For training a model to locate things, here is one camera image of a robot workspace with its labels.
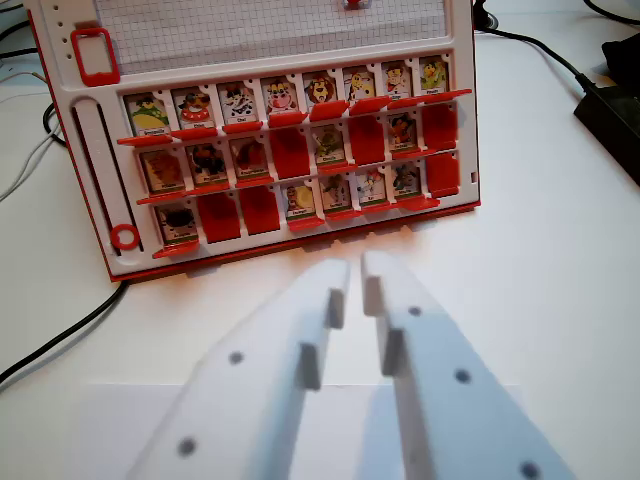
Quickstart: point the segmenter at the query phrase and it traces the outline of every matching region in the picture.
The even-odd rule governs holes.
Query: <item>bird card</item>
[[[264,145],[255,138],[229,140],[229,149],[238,180],[269,175]]]
[[[309,110],[318,103],[335,102],[336,81],[327,72],[305,73],[302,76],[304,83],[304,96]]]
[[[262,80],[262,96],[267,115],[299,111],[296,87],[286,77]]]
[[[316,214],[313,190],[304,182],[290,184],[282,192],[287,205],[287,219],[311,217]]]
[[[227,181],[224,156],[211,143],[191,145],[186,148],[189,168],[196,187],[204,187]]]
[[[415,163],[394,165],[391,172],[393,195],[396,199],[420,195],[420,170]]]
[[[218,85],[218,96],[222,106],[222,116],[227,125],[256,122],[256,98],[253,90],[244,82],[231,82]]]
[[[155,207],[165,245],[198,239],[195,216],[189,206],[190,201],[168,203]]]
[[[367,207],[387,200],[387,192],[384,188],[384,175],[378,169],[373,168],[356,175],[358,185],[358,201],[360,206]]]
[[[404,62],[383,63],[382,81],[385,84],[385,94],[391,100],[411,96],[411,70]]]
[[[344,141],[342,132],[335,125],[325,125],[311,129],[315,149],[316,165],[328,165],[344,161]]]
[[[208,128],[214,127],[211,97],[203,93],[198,87],[180,88],[172,90],[173,104],[176,107],[180,128]]]
[[[420,59],[420,87],[423,95],[449,91],[448,63],[440,55]]]
[[[347,100],[355,102],[376,96],[375,78],[367,67],[347,68],[343,73]]]
[[[150,194],[175,192],[184,189],[184,178],[180,161],[166,150],[140,154]]]
[[[352,208],[349,182],[345,175],[339,173],[330,177],[322,177],[319,180],[322,208],[325,213],[341,212]]]
[[[418,148],[416,122],[408,113],[389,115],[389,150],[399,152]]]
[[[169,117],[164,104],[153,93],[137,93],[124,97],[124,104],[137,137],[169,133]]]

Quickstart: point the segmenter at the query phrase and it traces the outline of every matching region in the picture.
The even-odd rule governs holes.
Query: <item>white desk surface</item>
[[[638,16],[624,1],[617,11]],[[601,85],[600,45],[637,31],[579,0],[520,3],[490,0],[488,8],[501,28],[547,41]],[[580,91],[561,67],[516,41],[480,34],[476,47],[481,207],[133,285],[87,338],[0,393],[0,477],[64,478],[83,386],[182,383],[237,321],[328,256],[350,261],[353,273],[325,383],[384,382],[359,288],[359,256],[377,248],[411,266],[501,382],[520,385],[527,412],[578,478],[637,478],[639,188],[573,116]],[[31,57],[6,61],[0,78],[35,68]],[[0,101],[44,90],[20,77],[0,85]],[[0,104],[2,187],[42,138],[49,102],[36,95]],[[0,225],[2,370],[114,286],[61,147],[0,205]]]

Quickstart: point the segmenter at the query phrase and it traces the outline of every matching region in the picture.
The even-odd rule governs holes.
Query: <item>screw hole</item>
[[[455,376],[460,383],[469,383],[471,381],[471,375],[464,369],[456,370]]]
[[[233,352],[229,355],[229,362],[231,365],[237,365],[244,360],[244,355],[242,352]]]
[[[540,478],[540,469],[535,463],[525,462],[520,466],[520,473],[524,478]]]
[[[188,457],[196,451],[196,441],[191,437],[186,437],[180,440],[178,444],[178,455],[181,457]]]

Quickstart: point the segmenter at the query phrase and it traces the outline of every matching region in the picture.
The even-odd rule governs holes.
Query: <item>character card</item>
[[[189,168],[196,187],[222,183],[227,180],[227,169],[222,152],[210,143],[186,148]]]
[[[157,150],[141,153],[140,160],[149,193],[168,193],[184,189],[184,178],[177,157],[166,150]]]
[[[229,140],[229,148],[238,180],[269,175],[264,145],[255,138]]]
[[[389,115],[389,150],[398,152],[418,147],[416,122],[408,113]]]
[[[346,158],[342,132],[335,125],[313,127],[311,137],[314,142],[316,165],[338,163]]]
[[[420,170],[415,163],[404,163],[392,167],[393,195],[407,198],[420,195]]]
[[[296,87],[286,77],[262,80],[262,95],[267,115],[299,111]]]
[[[287,205],[287,219],[304,218],[315,215],[313,190],[304,182],[289,185],[283,189],[284,201]]]
[[[420,59],[420,86],[423,95],[449,91],[448,64],[440,55]]]
[[[322,192],[322,207],[325,213],[351,210],[351,193],[349,182],[342,174],[321,177],[320,190]]]
[[[189,87],[172,90],[171,96],[180,128],[186,130],[215,126],[209,94],[202,93],[198,87]]]
[[[137,137],[169,133],[169,117],[164,104],[153,93],[137,93],[124,97],[131,128]]]
[[[309,110],[318,103],[335,102],[338,100],[336,81],[327,72],[305,73],[302,76],[304,95]]]
[[[222,106],[222,116],[227,125],[258,120],[253,90],[247,88],[243,82],[218,85],[218,96]]]
[[[404,62],[382,64],[382,81],[385,83],[385,95],[391,100],[411,96],[411,70]]]
[[[155,207],[165,245],[198,239],[193,210],[186,203],[169,203]]]
[[[356,175],[358,183],[358,200],[360,206],[366,207],[382,203],[387,200],[387,191],[384,188],[384,175],[376,168]]]
[[[376,96],[374,75],[367,67],[346,68],[343,73],[347,100],[354,102]]]

